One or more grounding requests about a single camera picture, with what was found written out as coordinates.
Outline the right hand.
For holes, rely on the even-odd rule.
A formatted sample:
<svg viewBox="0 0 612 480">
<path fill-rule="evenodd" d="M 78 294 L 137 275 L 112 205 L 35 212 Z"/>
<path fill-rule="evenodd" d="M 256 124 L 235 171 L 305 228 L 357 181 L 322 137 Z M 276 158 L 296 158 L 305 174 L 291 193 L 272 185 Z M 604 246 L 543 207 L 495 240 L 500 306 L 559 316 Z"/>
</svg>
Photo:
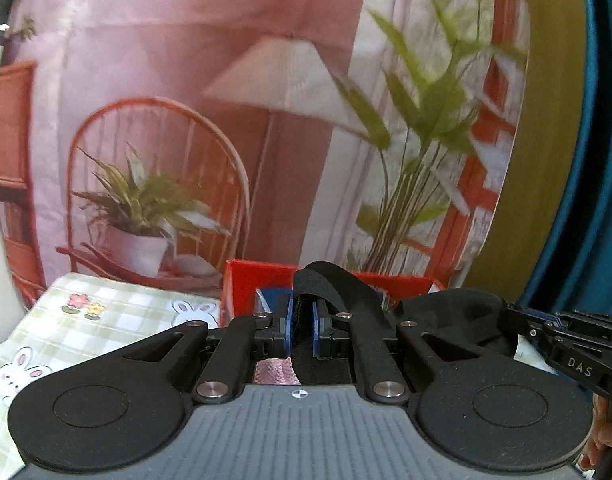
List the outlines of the right hand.
<svg viewBox="0 0 612 480">
<path fill-rule="evenodd" d="M 609 401 L 595 393 L 592 396 L 594 409 L 594 426 L 591 437 L 584 448 L 579 467 L 591 470 L 600 462 L 600 458 L 607 450 L 612 450 L 612 422 L 608 419 Z"/>
</svg>

